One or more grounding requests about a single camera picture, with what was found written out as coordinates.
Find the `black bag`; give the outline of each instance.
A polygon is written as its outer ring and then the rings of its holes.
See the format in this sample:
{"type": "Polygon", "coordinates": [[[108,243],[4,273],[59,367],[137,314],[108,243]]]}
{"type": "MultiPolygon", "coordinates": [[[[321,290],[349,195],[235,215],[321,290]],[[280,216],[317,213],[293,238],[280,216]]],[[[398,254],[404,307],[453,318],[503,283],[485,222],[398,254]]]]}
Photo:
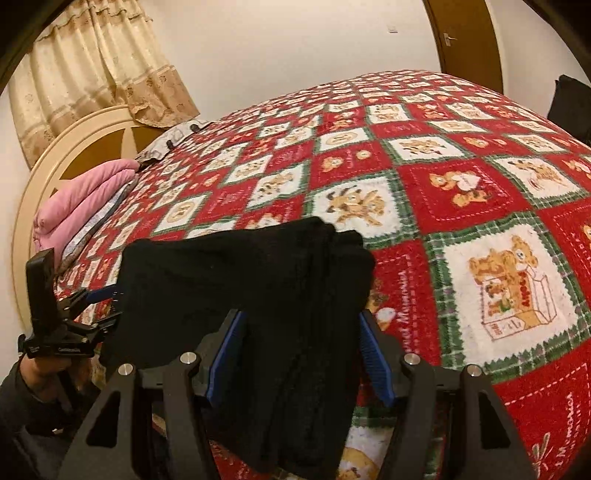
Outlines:
{"type": "Polygon", "coordinates": [[[591,87],[561,75],[548,120],[586,145],[591,145],[591,87]]]}

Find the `door handle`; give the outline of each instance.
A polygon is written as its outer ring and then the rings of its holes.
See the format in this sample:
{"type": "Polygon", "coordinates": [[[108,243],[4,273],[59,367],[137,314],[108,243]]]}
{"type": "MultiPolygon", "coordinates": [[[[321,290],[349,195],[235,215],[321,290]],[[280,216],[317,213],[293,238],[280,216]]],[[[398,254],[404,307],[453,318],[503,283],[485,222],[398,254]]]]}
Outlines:
{"type": "Polygon", "coordinates": [[[452,40],[457,40],[457,38],[450,37],[447,32],[443,34],[443,40],[445,40],[445,45],[448,47],[452,46],[452,40]]]}

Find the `silver bolt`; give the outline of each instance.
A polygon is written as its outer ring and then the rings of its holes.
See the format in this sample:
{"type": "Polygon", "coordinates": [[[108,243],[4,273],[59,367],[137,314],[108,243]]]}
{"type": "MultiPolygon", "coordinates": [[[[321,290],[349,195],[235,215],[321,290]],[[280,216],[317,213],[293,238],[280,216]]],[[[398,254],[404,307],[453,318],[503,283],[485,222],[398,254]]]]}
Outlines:
{"type": "Polygon", "coordinates": [[[134,371],[134,366],[132,364],[123,364],[119,366],[117,371],[119,372],[119,375],[127,377],[127,375],[134,371]]]}
{"type": "Polygon", "coordinates": [[[418,365],[421,362],[421,357],[416,353],[407,353],[404,355],[404,361],[409,365],[418,365]]]}
{"type": "Polygon", "coordinates": [[[186,365],[191,365],[197,359],[194,352],[185,352],[181,355],[181,362],[186,365]]]}
{"type": "Polygon", "coordinates": [[[468,365],[466,367],[466,371],[471,377],[479,377],[482,375],[482,368],[480,368],[478,365],[468,365]]]}

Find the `wooden headboard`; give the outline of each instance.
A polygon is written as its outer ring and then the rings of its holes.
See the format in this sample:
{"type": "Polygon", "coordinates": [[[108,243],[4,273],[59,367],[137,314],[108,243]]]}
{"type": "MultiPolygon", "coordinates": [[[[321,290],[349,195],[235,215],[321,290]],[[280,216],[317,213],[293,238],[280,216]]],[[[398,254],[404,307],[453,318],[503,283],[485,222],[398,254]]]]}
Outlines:
{"type": "Polygon", "coordinates": [[[127,105],[113,106],[78,120],[37,161],[22,195],[12,237],[12,282],[18,313],[27,332],[31,315],[25,265],[35,253],[33,219],[40,205],[92,167],[116,158],[135,158],[162,133],[162,129],[134,121],[127,105]]]}

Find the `red bedspread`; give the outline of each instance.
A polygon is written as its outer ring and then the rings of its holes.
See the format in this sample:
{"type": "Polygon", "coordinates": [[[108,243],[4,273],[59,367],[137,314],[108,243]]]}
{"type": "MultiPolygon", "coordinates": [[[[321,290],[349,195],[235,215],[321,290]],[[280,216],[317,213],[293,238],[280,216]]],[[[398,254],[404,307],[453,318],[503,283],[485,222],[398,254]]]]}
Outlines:
{"type": "MultiPolygon", "coordinates": [[[[137,238],[311,215],[356,229],[377,260],[382,329],[432,364],[483,366],[540,478],[558,479],[591,414],[589,191],[591,150],[506,97],[442,74],[367,74],[189,137],[142,174],[60,289],[114,282],[137,238]]],[[[339,475],[374,479],[393,421],[366,387],[358,404],[339,475]]],[[[254,477],[214,450],[223,478],[254,477]]]]}

